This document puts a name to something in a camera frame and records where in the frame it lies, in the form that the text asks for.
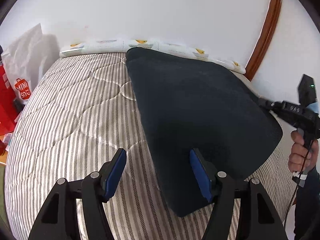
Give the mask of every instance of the white wall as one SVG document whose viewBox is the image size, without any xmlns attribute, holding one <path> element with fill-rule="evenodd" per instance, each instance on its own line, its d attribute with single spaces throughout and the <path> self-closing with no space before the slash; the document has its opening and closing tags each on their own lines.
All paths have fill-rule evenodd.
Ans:
<svg viewBox="0 0 320 240">
<path fill-rule="evenodd" d="M 158 38 L 246 65 L 269 0 L 18 0 L 0 26 L 4 49 L 37 23 L 59 46 Z"/>
<path fill-rule="evenodd" d="M 282 0 L 274 36 L 252 83 L 266 98 L 298 103 L 302 74 L 315 79 L 319 96 L 320 33 L 298 0 Z M 320 171 L 320 158 L 317 168 Z"/>
</svg>

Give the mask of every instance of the mattress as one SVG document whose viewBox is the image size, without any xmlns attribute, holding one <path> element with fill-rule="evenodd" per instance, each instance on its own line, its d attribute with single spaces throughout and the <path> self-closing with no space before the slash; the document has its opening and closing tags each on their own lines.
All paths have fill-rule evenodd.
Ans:
<svg viewBox="0 0 320 240">
<path fill-rule="evenodd" d="M 114 238 L 201 239 L 212 205 L 183 218 L 167 207 L 125 60 L 125 53 L 60 58 L 35 89 L 15 129 L 5 174 L 6 209 L 18 240 L 28 238 L 57 179 L 83 179 L 118 148 L 127 151 L 127 164 L 115 196 L 104 204 Z M 283 137 L 250 176 L 263 183 L 282 220 L 294 190 L 287 169 L 290 144 Z M 235 200 L 228 239 L 235 239 L 239 208 Z M 81 238 L 87 239 L 80 200 L 77 211 Z"/>
</svg>

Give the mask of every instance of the hand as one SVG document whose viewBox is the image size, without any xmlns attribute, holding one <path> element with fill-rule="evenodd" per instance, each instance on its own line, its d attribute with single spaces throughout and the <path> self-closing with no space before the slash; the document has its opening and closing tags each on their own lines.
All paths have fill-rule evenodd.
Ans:
<svg viewBox="0 0 320 240">
<path fill-rule="evenodd" d="M 289 168 L 289 171 L 292 173 L 294 171 L 301 171 L 304 157 L 306 156 L 308 150 L 305 147 L 303 147 L 304 145 L 303 137 L 297 131 L 293 131 L 291 133 L 291 138 L 294 141 L 294 144 L 292 145 L 292 148 L 291 148 L 288 168 Z M 305 170 L 306 167 L 309 167 L 308 169 L 311 170 L 314 166 L 316 166 L 318 153 L 319 153 L 319 144 L 318 144 L 318 140 L 315 140 L 312 144 L 310 152 L 308 153 L 303 170 Z"/>
</svg>

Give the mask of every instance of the bed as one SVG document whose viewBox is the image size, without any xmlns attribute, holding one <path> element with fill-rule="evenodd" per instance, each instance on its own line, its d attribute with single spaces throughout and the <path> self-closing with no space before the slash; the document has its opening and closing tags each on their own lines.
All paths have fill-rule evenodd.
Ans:
<svg viewBox="0 0 320 240">
<path fill-rule="evenodd" d="M 6 168 L 6 209 L 18 240 L 28 238 L 59 178 L 84 178 L 118 148 L 127 151 L 127 164 L 115 196 L 104 205 L 114 238 L 201 239 L 212 205 L 183 218 L 167 207 L 125 62 L 123 52 L 60 58 L 38 84 L 15 129 Z M 232 73 L 253 91 L 244 75 Z M 287 169 L 290 147 L 283 136 L 250 176 L 263 183 L 282 220 L 294 190 Z M 236 199 L 230 240 L 236 237 L 239 208 Z M 80 201 L 77 210 L 81 238 L 87 239 Z"/>
</svg>

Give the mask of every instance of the blue gripper pad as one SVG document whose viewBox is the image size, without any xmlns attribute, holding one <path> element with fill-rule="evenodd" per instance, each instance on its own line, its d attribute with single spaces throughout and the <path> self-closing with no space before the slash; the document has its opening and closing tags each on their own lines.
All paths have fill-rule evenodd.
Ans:
<svg viewBox="0 0 320 240">
<path fill-rule="evenodd" d="M 125 150 L 122 150 L 118 159 L 116 160 L 116 163 L 112 167 L 109 177 L 106 180 L 106 199 L 112 198 L 114 196 L 126 162 L 127 154 Z"/>
<path fill-rule="evenodd" d="M 203 197 L 207 199 L 209 203 L 211 203 L 213 199 L 213 195 L 211 193 L 211 180 L 209 179 L 202 163 L 200 162 L 196 152 L 194 150 L 190 151 L 190 164 L 193 170 L 193 173 L 198 182 L 201 194 Z"/>
</svg>

